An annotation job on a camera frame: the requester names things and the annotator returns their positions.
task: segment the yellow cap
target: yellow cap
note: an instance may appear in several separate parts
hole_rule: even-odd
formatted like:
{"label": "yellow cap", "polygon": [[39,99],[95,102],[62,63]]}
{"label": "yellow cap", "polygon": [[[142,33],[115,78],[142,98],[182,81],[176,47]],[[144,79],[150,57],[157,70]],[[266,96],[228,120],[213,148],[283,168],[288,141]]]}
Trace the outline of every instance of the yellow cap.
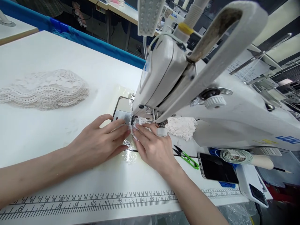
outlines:
{"label": "yellow cap", "polygon": [[187,35],[191,35],[192,33],[194,33],[194,30],[192,28],[189,28],[188,25],[183,22],[178,24],[178,28]]}

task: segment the finger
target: finger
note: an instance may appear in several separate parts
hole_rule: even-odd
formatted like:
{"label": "finger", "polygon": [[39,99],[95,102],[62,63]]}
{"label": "finger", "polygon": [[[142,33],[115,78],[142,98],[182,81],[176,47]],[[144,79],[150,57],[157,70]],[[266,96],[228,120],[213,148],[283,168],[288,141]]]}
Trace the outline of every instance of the finger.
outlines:
{"label": "finger", "polygon": [[105,120],[108,120],[108,119],[113,119],[112,115],[110,115],[110,114],[104,114],[104,115],[98,116],[97,119],[95,119],[93,122],[91,122],[87,126],[87,128],[90,128],[90,129],[99,129],[100,125]]}
{"label": "finger", "polygon": [[128,149],[127,145],[120,145],[119,147],[116,148],[116,150],[114,150],[105,161],[110,160],[111,158],[117,156],[118,154],[120,154],[121,152],[125,151],[126,149]]}
{"label": "finger", "polygon": [[104,133],[110,133],[112,132],[115,128],[118,128],[120,125],[125,124],[125,120],[119,119],[119,120],[114,120],[105,127],[101,128],[101,130]]}
{"label": "finger", "polygon": [[149,140],[153,140],[153,139],[156,138],[156,136],[155,136],[153,133],[151,133],[150,130],[148,130],[147,128],[145,128],[144,126],[139,125],[139,124],[137,124],[136,126],[137,126],[138,130],[139,130],[142,134],[144,134]]}
{"label": "finger", "polygon": [[155,123],[144,123],[142,126],[149,128],[152,131],[153,134],[157,135],[157,128],[158,128],[157,124],[155,124]]}
{"label": "finger", "polygon": [[144,146],[135,138],[133,139],[133,141],[135,143],[135,147],[137,147],[137,151],[140,154],[142,160],[146,161],[147,155]]}
{"label": "finger", "polygon": [[133,128],[132,131],[143,146],[150,143],[150,140],[146,138],[145,135],[143,135],[141,132],[139,132],[139,130]]}
{"label": "finger", "polygon": [[110,132],[107,135],[109,136],[109,138],[111,140],[116,140],[120,136],[122,136],[127,130],[128,130],[128,126],[127,125],[123,125],[123,126],[119,127],[118,129],[115,129],[114,131]]}
{"label": "finger", "polygon": [[126,130],[124,134],[119,136],[117,139],[115,139],[113,142],[115,145],[119,146],[123,143],[123,141],[130,135],[130,130]]}

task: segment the white knob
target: white knob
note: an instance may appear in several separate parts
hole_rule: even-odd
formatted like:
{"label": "white knob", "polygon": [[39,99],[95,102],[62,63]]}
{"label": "white knob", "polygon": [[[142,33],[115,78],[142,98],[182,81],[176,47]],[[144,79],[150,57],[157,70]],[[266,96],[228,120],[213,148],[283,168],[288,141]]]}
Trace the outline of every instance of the white knob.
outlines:
{"label": "white knob", "polygon": [[226,101],[223,96],[216,95],[209,97],[204,101],[204,105],[207,109],[217,109],[226,105]]}
{"label": "white knob", "polygon": [[162,128],[162,127],[157,128],[156,132],[157,132],[157,136],[158,137],[162,137],[163,138],[163,137],[168,136],[168,131],[167,131],[166,128]]}

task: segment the white lace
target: white lace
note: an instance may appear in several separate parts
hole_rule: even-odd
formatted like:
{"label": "white lace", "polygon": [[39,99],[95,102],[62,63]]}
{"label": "white lace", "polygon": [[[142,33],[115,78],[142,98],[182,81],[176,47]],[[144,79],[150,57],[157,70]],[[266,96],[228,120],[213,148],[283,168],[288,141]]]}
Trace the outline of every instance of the white lace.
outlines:
{"label": "white lace", "polygon": [[39,72],[0,89],[0,103],[46,111],[73,106],[89,95],[88,84],[70,70]]}
{"label": "white lace", "polygon": [[[137,137],[133,134],[132,128],[136,128],[136,124],[144,124],[147,123],[148,120],[142,117],[138,117],[134,120],[133,126],[130,126],[132,136],[137,139]],[[192,117],[170,117],[168,118],[168,124],[165,128],[168,130],[169,134],[182,137],[185,141],[192,139],[193,133],[198,126],[195,118]]]}

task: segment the juki logo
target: juki logo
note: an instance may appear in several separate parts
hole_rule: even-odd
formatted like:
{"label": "juki logo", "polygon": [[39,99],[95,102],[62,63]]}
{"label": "juki logo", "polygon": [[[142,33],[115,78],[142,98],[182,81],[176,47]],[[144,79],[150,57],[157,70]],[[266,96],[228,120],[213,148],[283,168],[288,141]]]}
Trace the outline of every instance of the juki logo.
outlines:
{"label": "juki logo", "polygon": [[276,138],[279,139],[279,140],[291,143],[291,144],[300,144],[300,139],[292,137],[292,136],[287,136],[287,137],[279,136],[279,137],[276,137]]}

